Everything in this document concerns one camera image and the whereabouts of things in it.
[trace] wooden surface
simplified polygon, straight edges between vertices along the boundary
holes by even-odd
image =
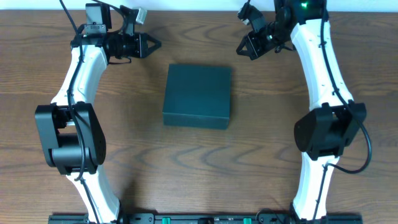
[[[77,24],[84,11],[73,11]],[[121,20],[113,14],[113,25]],[[345,82],[368,109],[370,167],[335,171],[329,212],[360,212],[365,223],[398,219],[398,14],[331,13]],[[0,12],[0,223],[45,223],[52,213],[85,213],[78,192],[45,163],[34,121],[70,65],[73,30],[62,11]],[[235,12],[149,12],[140,28],[163,46],[145,60],[109,66],[95,110],[108,143],[108,178],[126,210],[257,212],[286,210],[301,168],[293,127],[308,111],[307,84],[294,52],[256,61],[236,55],[249,27]],[[233,68],[228,130],[162,125],[170,63]],[[362,134],[345,149],[344,167],[366,156]]]

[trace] dark teal box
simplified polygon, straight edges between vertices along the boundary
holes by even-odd
[[[228,67],[170,65],[163,104],[164,124],[226,129],[231,72]]]

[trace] tabletop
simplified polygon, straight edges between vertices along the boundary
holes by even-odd
[[[85,22],[84,11],[71,15]],[[326,208],[361,213],[365,223],[395,223],[398,14],[330,16],[343,78],[367,107],[374,155],[363,173],[334,171]],[[266,13],[268,21],[273,17]],[[114,27],[121,24],[113,12],[112,20]],[[86,213],[73,184],[46,164],[34,120],[37,105],[49,104],[63,83],[73,29],[63,11],[1,11],[0,28],[0,223]],[[298,54],[269,52],[255,61],[236,55],[250,31],[236,12],[149,11],[139,30],[161,40],[162,48],[131,64],[110,65],[95,99],[107,142],[104,166],[127,212],[288,210],[301,168],[293,129],[309,104]],[[163,125],[171,63],[233,69],[227,130]],[[339,164],[355,169],[365,158],[358,133]]]

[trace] box top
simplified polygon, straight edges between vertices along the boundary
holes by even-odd
[[[231,72],[228,67],[170,65],[163,113],[229,118]]]

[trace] white arm segment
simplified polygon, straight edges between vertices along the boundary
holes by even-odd
[[[104,48],[95,47],[95,45],[83,45],[83,54],[83,63],[81,64],[73,86],[72,104],[82,101],[85,103],[91,103],[94,106],[98,83],[100,82],[102,73],[106,69],[108,61],[106,59]],[[74,47],[72,49],[72,62],[70,63],[67,77],[63,82],[61,90],[54,99],[52,99],[51,103],[57,103],[57,106],[68,105],[67,90],[79,62],[79,56],[80,49],[78,47]]]
[[[310,95],[310,111],[322,107],[323,103],[329,103],[330,106],[342,105],[342,102],[336,95],[331,85],[328,70],[326,69],[323,58],[322,48],[320,47],[320,28],[321,19],[307,20],[306,24],[297,24],[290,37],[295,45],[304,69],[305,79],[307,81],[308,92]],[[340,69],[338,68],[333,46],[330,38],[330,24],[325,22],[325,48],[330,64],[333,78],[343,99],[353,100],[348,91]],[[319,157],[317,161],[312,161],[306,152],[302,153],[302,170],[300,175],[300,185],[298,192],[293,200],[293,206],[300,219],[312,220],[315,212],[316,200],[320,190],[320,184],[323,175],[323,165],[327,162],[336,164],[339,157],[334,156]],[[326,196],[328,194],[329,183],[333,167],[329,166],[325,177],[322,197],[319,203],[316,219],[326,215]]]
[[[73,172],[70,175],[67,175],[67,177],[79,191],[79,194],[88,210],[88,219],[91,222],[96,223],[95,216],[90,202],[88,201],[84,186],[80,183],[80,181],[74,180],[78,175],[78,172]],[[86,180],[87,187],[90,190],[91,199],[93,201],[94,207],[96,208],[99,221],[101,223],[111,223],[111,221],[117,220],[120,207],[119,199],[113,194],[112,188],[108,182],[108,178],[106,178],[103,165],[98,166],[97,172],[95,174],[85,172],[82,178]]]
[[[72,104],[82,101],[85,103],[91,103],[94,106],[98,83],[107,67],[108,61],[106,59],[104,48],[102,47],[83,45],[83,53],[83,63],[81,64],[73,86]],[[65,78],[61,90],[51,103],[57,103],[57,106],[68,105],[67,90],[78,64],[79,56],[80,49],[78,47],[73,48],[72,62],[70,64],[67,77]],[[80,181],[76,182],[74,180],[78,175],[78,172],[72,172],[70,175],[67,175],[67,178],[79,191],[80,196],[87,207],[89,220],[95,223],[96,219],[90,202],[88,201],[84,186]],[[106,178],[103,165],[98,166],[95,174],[84,172],[82,178],[86,180],[99,221],[101,223],[110,223],[111,221],[117,220],[120,207],[119,199],[113,194],[108,178]]]
[[[320,108],[322,103],[329,103],[330,106],[342,105],[338,97],[333,94],[334,90],[323,59],[322,48],[320,47],[321,21],[321,19],[313,19],[305,21],[306,24],[303,25],[297,24],[290,35],[300,55],[300,60],[304,69],[310,95],[310,111],[315,108]],[[331,72],[337,88],[340,89],[341,96],[348,102],[348,100],[353,100],[353,96],[349,93],[341,77],[340,69],[338,68],[335,52],[331,44],[329,22],[325,22],[324,33],[326,54],[328,56]]]
[[[293,206],[300,219],[312,220],[321,186],[323,166],[326,163],[337,164],[339,157],[324,156],[319,157],[317,161],[312,161],[306,152],[302,152],[301,155],[303,162],[301,166],[300,184],[298,186],[297,195],[293,200]],[[326,196],[328,195],[333,169],[334,167],[328,166],[315,219],[320,219],[326,215]]]

